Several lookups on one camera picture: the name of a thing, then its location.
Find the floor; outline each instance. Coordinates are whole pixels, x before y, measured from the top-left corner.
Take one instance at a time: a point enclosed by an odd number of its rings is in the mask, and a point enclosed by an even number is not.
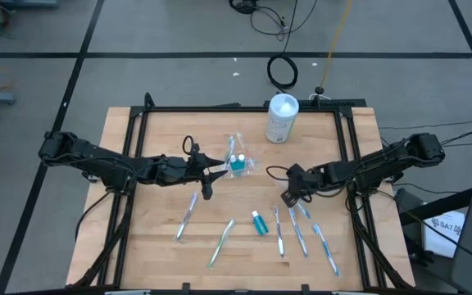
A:
[[[290,20],[293,1],[260,4]],[[300,1],[296,24],[311,5]],[[345,5],[319,0],[293,33],[288,52],[295,52],[300,73],[290,91],[296,98],[308,98],[320,82],[322,52]],[[275,30],[266,16],[256,16],[256,25]],[[158,106],[261,105],[276,92],[266,75],[268,57],[283,46],[219,0],[65,0],[57,9],[18,10],[0,37],[0,63],[14,76],[17,98],[13,106],[0,105],[0,272],[34,178],[42,180],[37,151],[45,131],[70,130],[98,143],[107,108],[139,105],[146,91]],[[325,94],[364,98],[379,126],[472,120],[472,0],[353,0],[336,51]],[[281,62],[273,72],[278,80],[291,76]],[[0,84],[5,81],[0,72]],[[470,130],[380,132],[391,142],[416,132],[445,139]],[[472,136],[457,143],[472,143]],[[434,191],[471,187],[472,146],[449,147],[446,154],[440,166],[409,169],[402,182]],[[428,201],[445,196],[406,188]],[[63,287],[87,189],[78,172],[47,171],[7,292]],[[434,285],[420,277],[418,285]]]

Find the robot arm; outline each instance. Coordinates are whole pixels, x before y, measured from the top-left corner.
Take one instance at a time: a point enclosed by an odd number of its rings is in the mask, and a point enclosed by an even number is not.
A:
[[[436,166],[444,157],[437,137],[426,133],[411,135],[353,161],[334,161],[307,171],[294,164],[287,170],[288,189],[282,193],[282,199],[288,207],[292,207],[298,199],[307,201],[313,193],[332,197],[336,193],[321,193],[336,189],[341,192],[346,187],[361,194],[369,193],[387,177],[399,179],[409,167]]]
[[[111,193],[125,194],[137,181],[141,184],[170,186],[200,181],[203,198],[212,197],[211,184],[227,171],[205,174],[204,170],[224,164],[200,153],[200,147],[190,136],[186,161],[182,157],[127,157],[77,138],[70,132],[47,132],[39,157],[46,166],[72,166],[99,177]]]

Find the aluminum frame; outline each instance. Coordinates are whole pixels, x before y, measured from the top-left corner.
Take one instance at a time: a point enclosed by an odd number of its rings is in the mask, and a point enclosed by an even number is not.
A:
[[[125,142],[124,142],[124,149],[123,153],[129,151],[130,149],[130,142],[132,139],[132,134],[134,132],[134,122],[135,118],[138,116],[139,113],[142,114],[142,122],[140,127],[140,133],[138,135],[138,145],[136,147],[136,156],[141,156],[141,150],[143,149],[143,141],[144,141],[144,134],[147,128],[147,120],[148,120],[148,112],[267,112],[268,111],[268,104],[269,102],[266,101],[263,107],[240,107],[238,105],[225,105],[225,106],[218,106],[218,107],[155,107],[154,104],[151,102],[150,106],[148,105],[146,99],[146,105],[144,107],[131,107],[130,115],[129,115],[129,123],[127,125],[127,130],[125,133]],[[336,123],[336,130],[338,136],[338,145],[340,149],[340,155],[342,161],[347,161],[347,146],[345,144],[345,137],[343,135],[343,125],[341,121],[341,117],[345,116],[347,119],[347,127],[349,128],[349,134],[351,137],[352,149],[354,153],[354,157],[358,158],[360,156],[360,148],[358,146],[358,140],[356,137],[356,127],[354,125],[354,120],[352,117],[352,107],[366,107],[365,100],[362,99],[355,99],[355,100],[333,100],[333,101],[300,101],[300,112],[326,112],[332,113],[334,115],[334,121]],[[350,197],[352,192],[347,189],[347,194]],[[129,197],[127,202],[134,204],[134,195]],[[109,225],[107,226],[107,239],[106,243],[111,240],[111,236],[113,234],[113,229],[115,228],[115,224],[117,222],[117,216],[119,215],[119,203],[120,203],[121,196],[114,196],[114,201],[111,209],[111,217],[109,219]],[[352,202],[349,203],[351,206],[352,211],[356,210],[356,202],[354,198],[350,198]],[[365,222],[367,227],[370,231],[371,237],[374,241],[377,242],[376,233],[374,230],[374,219],[372,216],[372,210],[370,208],[370,201],[368,198],[362,200],[364,202],[365,208]],[[361,272],[361,281],[362,287],[368,288],[370,287],[370,276],[369,271],[367,270],[367,262],[365,259],[365,249],[363,246],[363,242],[357,232],[354,232],[355,235],[355,243],[356,243],[356,252],[359,261],[359,267]],[[121,275],[123,272],[123,265],[125,263],[125,255],[126,255],[126,241],[127,237],[129,236],[129,227],[125,229],[123,233],[123,237],[120,241],[120,247],[118,250],[118,259],[116,261],[116,268],[114,272],[114,280],[113,285],[116,287],[120,287],[121,284]],[[105,284],[105,278],[107,277],[108,272],[108,264],[109,260],[104,263],[102,268],[100,269],[99,276],[98,276],[98,285]],[[379,266],[378,262],[375,262],[376,268],[376,277],[377,281],[379,282],[379,286],[385,287],[385,277],[384,273]]]
[[[141,125],[138,131],[138,141],[136,145],[135,155],[137,157],[141,156],[141,151],[143,150],[143,144],[145,139],[145,131],[147,128],[148,115],[150,112],[267,112],[269,106],[269,101],[265,101],[262,107],[241,107],[237,103],[222,105],[217,107],[155,107],[152,99],[148,94],[145,95],[145,105],[142,107],[131,107],[129,113],[129,123],[125,132],[125,142],[123,147],[123,154],[127,154],[131,147],[132,138],[134,135],[134,124],[136,119],[141,116]],[[336,124],[336,132],[338,137],[338,146],[340,151],[340,156],[342,161],[347,161],[347,146],[345,142],[345,136],[343,132],[342,118],[345,117],[347,122],[348,131],[351,137],[351,145],[353,150],[353,157],[358,158],[360,156],[360,148],[358,146],[358,140],[356,137],[356,127],[354,125],[354,117],[352,114],[352,107],[366,107],[365,100],[363,99],[352,99],[352,100],[333,100],[333,101],[321,101],[319,99],[314,99],[312,101],[300,101],[300,112],[322,112],[322,113],[332,113],[334,115],[334,122]],[[356,199],[351,197],[352,192],[347,188],[347,196],[349,200],[349,206],[351,208],[351,218],[359,219],[359,214],[356,212]],[[95,286],[74,286],[63,289],[52,289],[52,290],[41,290],[25,293],[14,293],[21,295],[35,295],[35,294],[100,294],[107,295],[113,294],[111,292],[115,291],[129,291],[120,288],[121,276],[123,273],[123,266],[125,263],[126,255],[126,243],[129,236],[129,224],[130,218],[132,216],[132,207],[134,204],[135,192],[132,193],[127,199],[127,204],[125,205],[125,213],[128,221],[128,226],[121,235],[119,250],[118,250],[118,259],[116,261],[116,267],[114,270],[114,280],[113,284],[105,284],[105,278],[107,277],[108,264],[110,254],[106,255],[106,259],[102,263],[99,272],[97,273],[98,280],[97,285]],[[111,217],[109,218],[109,225],[107,226],[107,236],[106,243],[112,240],[112,236],[116,233],[116,222],[117,216],[120,209],[120,199],[121,196],[114,196],[112,208],[111,208]],[[365,213],[365,223],[367,229],[369,230],[370,237],[378,244],[376,238],[374,219],[372,216],[372,210],[370,207],[369,198],[361,199],[363,202],[363,208]],[[355,236],[356,244],[356,254],[358,257],[358,267],[361,274],[362,288],[365,292],[372,292],[377,294],[437,294],[444,295],[447,293],[431,293],[429,291],[420,291],[417,289],[401,289],[401,288],[387,288],[385,285],[384,272],[379,266],[379,263],[374,260],[374,267],[376,270],[376,280],[379,284],[377,287],[371,286],[370,284],[370,274],[367,269],[367,262],[365,257],[365,247],[364,242],[356,231],[353,231]],[[158,289],[146,289],[146,290],[131,290],[132,295],[138,294],[254,294],[254,295],[292,295],[292,294],[301,294],[301,295],[310,295],[310,294],[332,294],[330,291],[311,291],[309,285],[301,285],[301,290],[299,292],[293,291],[252,291],[252,290],[192,290],[190,283],[184,282],[181,289],[176,290],[158,290]]]

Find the wooden table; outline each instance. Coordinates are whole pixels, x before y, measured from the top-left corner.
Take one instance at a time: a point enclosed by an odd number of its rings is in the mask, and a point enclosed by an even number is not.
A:
[[[379,150],[380,137],[373,109],[355,108],[353,112],[361,154]],[[128,115],[129,108],[109,109],[102,147],[121,152]],[[179,243],[174,242],[178,224],[189,206],[191,193],[200,192],[201,186],[187,184],[160,188],[138,185],[122,288],[180,289],[183,282],[189,282],[192,289],[299,290],[301,284],[309,284],[311,290],[361,290],[351,217],[344,206],[346,193],[332,198],[314,197],[313,202],[306,204],[311,220],[298,214],[298,223],[309,251],[309,257],[305,258],[287,207],[279,196],[287,183],[273,180],[265,173],[265,167],[270,165],[290,167],[299,163],[307,169],[340,160],[333,115],[299,114],[289,140],[282,144],[273,144],[266,139],[266,118],[266,113],[149,113],[143,156],[165,153],[167,156],[186,157],[181,143],[185,135],[191,134],[202,152],[221,159],[226,152],[228,134],[239,131],[253,156],[261,161],[261,170],[252,176],[217,180],[213,185],[213,198],[210,201],[198,199]],[[345,120],[343,126],[348,139]],[[136,137],[131,145],[131,156],[134,155]],[[348,154],[352,155],[349,142],[347,145]],[[103,189],[101,184],[90,184],[86,207],[103,195]],[[381,190],[391,193],[388,184],[384,184]],[[112,197],[92,211],[81,225],[68,284],[83,275],[102,249],[111,200]],[[402,277],[414,284],[395,202],[381,194],[372,196],[370,200],[380,249]],[[284,259],[279,256],[275,218],[271,210],[273,205],[280,209]],[[251,217],[254,210],[261,213],[270,228],[265,237],[256,233]],[[235,219],[236,225],[218,256],[214,270],[209,270],[207,263],[230,218]],[[334,276],[321,242],[311,230],[314,222],[320,224],[329,242],[342,273],[340,278]],[[370,282],[375,285],[372,256],[368,248],[365,249]],[[108,283],[112,281],[115,265],[114,253]]]

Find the white bottle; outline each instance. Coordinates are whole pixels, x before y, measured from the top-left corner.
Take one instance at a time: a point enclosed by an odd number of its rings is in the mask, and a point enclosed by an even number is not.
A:
[[[272,143],[283,143],[293,127],[300,106],[290,94],[276,94],[269,104],[269,122],[265,136]]]

